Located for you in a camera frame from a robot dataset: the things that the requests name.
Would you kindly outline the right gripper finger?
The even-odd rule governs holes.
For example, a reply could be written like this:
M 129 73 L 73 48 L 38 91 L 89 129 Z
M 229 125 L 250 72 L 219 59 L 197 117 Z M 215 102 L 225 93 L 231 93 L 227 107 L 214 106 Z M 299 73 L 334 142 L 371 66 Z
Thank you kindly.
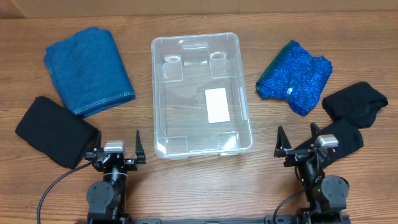
M 322 135 L 322 130 L 318 127 L 318 125 L 315 122 L 312 122 L 310 124 L 310 130 L 311 130 L 313 140 L 316 140 L 317 137 Z
M 277 130 L 277 142 L 276 142 L 275 149 L 276 150 L 282 150 L 282 149 L 291 150 L 292 149 L 292 146 L 291 146 L 282 126 L 279 126 L 278 130 Z

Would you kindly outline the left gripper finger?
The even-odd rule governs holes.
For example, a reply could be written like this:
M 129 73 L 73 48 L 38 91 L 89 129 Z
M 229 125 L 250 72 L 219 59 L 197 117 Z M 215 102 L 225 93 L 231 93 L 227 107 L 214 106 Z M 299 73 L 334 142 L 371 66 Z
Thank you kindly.
M 102 136 L 102 132 L 98 131 L 98 133 L 96 134 L 95 138 L 94 138 L 94 150 L 98 150 L 101 149 L 101 136 Z
M 135 150 L 135 152 L 136 152 L 137 159 L 145 159 L 146 158 L 144 148 L 141 143 L 139 130 L 136 131 L 136 150 Z

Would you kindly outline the black cloth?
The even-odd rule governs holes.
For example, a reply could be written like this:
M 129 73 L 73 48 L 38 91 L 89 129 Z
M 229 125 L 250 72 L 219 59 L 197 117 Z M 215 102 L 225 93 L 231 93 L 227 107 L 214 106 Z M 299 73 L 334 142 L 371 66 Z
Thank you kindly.
M 322 134 L 333 134 L 338 140 L 338 149 L 331 159 L 322 162 L 326 168 L 338 159 L 342 159 L 364 146 L 359 129 L 346 119 L 340 119 L 321 129 Z
M 387 105 L 387 97 L 368 82 L 355 83 L 322 101 L 323 109 L 333 121 L 346 119 L 358 129 L 370 128 L 379 110 Z
M 99 130 L 51 99 L 38 96 L 15 133 L 58 165 L 74 169 Z

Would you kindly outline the blue glitter cloth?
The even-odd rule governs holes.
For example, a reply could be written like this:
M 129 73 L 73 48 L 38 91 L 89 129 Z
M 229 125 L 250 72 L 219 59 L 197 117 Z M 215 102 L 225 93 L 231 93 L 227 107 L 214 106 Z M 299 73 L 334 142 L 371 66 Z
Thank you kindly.
M 318 104 L 332 71 L 329 60 L 312 56 L 291 40 L 258 79 L 256 91 L 263 99 L 285 100 L 294 113 L 306 116 Z

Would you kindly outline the blue denim cloth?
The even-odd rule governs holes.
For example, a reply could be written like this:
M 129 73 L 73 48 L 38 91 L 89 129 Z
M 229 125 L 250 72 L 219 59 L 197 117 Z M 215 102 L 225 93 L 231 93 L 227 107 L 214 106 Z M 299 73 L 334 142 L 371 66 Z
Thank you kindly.
M 136 98 L 109 30 L 89 27 L 48 46 L 44 64 L 64 106 L 81 118 Z

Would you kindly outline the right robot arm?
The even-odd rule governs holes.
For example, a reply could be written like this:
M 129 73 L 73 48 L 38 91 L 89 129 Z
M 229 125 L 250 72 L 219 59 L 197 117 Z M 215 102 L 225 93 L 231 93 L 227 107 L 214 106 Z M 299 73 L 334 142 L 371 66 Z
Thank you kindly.
M 314 143 L 305 149 L 293 149 L 283 127 L 278 127 L 274 157 L 283 157 L 285 167 L 295 168 L 296 178 L 301 181 L 303 189 L 277 206 L 271 222 L 350 223 L 349 217 L 341 212 L 347 206 L 349 183 L 340 176 L 326 176 L 322 165 L 334 156 L 338 140 L 332 134 L 322 134 L 315 123 L 310 124 L 310 129 Z M 305 194 L 308 207 L 298 209 L 295 215 L 279 217 L 277 213 L 280 208 L 300 194 Z

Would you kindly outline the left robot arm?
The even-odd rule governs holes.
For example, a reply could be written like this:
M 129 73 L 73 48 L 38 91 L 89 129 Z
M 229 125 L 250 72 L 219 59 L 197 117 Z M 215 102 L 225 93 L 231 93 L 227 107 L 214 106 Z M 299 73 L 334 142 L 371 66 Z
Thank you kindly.
M 101 147 L 101 134 L 95 147 L 86 153 L 85 159 L 103 173 L 103 180 L 90 186 L 86 194 L 89 205 L 88 223 L 133 223 L 125 212 L 128 172 L 136 171 L 146 163 L 146 155 L 139 131 L 136 132 L 136 157 L 126 158 L 122 140 L 108 141 Z

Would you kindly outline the white label in container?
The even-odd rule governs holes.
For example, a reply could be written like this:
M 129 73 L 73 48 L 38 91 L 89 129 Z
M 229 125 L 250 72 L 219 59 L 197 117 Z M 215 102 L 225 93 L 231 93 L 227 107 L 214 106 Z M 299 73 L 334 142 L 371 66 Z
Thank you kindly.
M 205 98 L 208 122 L 210 124 L 230 121 L 225 88 L 205 90 Z

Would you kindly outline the clear plastic container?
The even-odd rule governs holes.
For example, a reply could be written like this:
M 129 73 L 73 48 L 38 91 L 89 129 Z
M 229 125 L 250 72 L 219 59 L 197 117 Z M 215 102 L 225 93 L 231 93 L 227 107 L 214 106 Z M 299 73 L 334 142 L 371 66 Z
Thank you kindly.
M 152 41 L 155 153 L 163 159 L 252 149 L 239 38 L 232 32 Z M 229 122 L 209 123 L 205 90 L 225 88 Z

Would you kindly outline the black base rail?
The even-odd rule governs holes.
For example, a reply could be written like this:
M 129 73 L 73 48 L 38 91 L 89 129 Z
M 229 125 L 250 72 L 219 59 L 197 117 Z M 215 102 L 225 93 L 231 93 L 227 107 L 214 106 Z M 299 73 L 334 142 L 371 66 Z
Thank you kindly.
M 276 223 L 278 224 L 299 224 L 306 223 L 298 215 L 277 215 Z M 311 223 L 321 224 L 321 223 L 342 223 L 351 224 L 351 220 L 348 215 L 343 215 L 342 219 L 339 217 L 333 218 L 327 221 L 325 218 L 315 218 L 313 217 Z M 272 224 L 273 216 L 266 215 L 264 218 L 222 218 L 222 219 L 186 219 L 186 220 L 161 220 L 161 219 L 137 219 L 127 221 L 106 221 L 106 220 L 95 220 L 95 221 L 79 221 L 79 224 L 83 223 L 133 223 L 133 224 Z

